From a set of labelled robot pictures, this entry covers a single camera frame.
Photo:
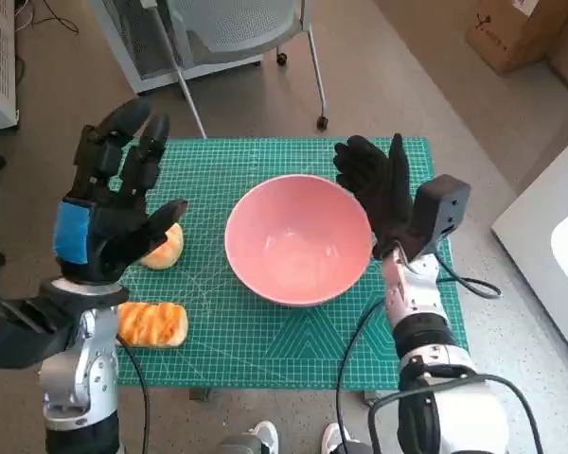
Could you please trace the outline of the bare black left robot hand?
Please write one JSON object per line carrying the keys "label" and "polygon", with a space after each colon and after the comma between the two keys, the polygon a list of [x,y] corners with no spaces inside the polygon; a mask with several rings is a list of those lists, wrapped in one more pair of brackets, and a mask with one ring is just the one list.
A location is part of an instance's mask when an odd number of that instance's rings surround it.
{"label": "bare black left robot hand", "polygon": [[98,125],[86,125],[74,156],[71,189],[59,204],[53,251],[69,281],[116,282],[131,264],[167,240],[187,208],[184,199],[147,212],[146,195],[160,174],[169,117],[134,98]]}

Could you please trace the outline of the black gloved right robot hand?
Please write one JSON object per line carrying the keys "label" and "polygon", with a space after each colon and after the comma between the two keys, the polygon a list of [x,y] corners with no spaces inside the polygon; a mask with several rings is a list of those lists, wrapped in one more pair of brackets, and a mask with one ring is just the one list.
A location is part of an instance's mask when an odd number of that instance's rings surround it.
{"label": "black gloved right robot hand", "polygon": [[403,139],[396,133],[387,152],[360,135],[334,147],[336,182],[365,210],[376,244],[373,256],[384,259],[396,248],[413,261],[417,249],[409,236],[413,201]]}

